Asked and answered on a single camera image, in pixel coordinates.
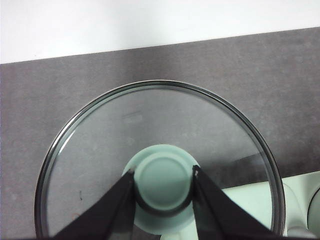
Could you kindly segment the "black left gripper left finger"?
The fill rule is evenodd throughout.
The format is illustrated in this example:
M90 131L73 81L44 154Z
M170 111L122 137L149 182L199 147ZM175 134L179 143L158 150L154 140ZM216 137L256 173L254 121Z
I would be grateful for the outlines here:
M134 171L126 172L92 207L53 240L130 240L136 212Z

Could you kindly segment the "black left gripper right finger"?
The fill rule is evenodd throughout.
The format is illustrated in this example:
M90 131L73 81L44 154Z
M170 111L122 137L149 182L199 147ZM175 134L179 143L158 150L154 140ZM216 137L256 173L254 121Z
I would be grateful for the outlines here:
M192 204L199 240L282 240L233 202L197 165Z

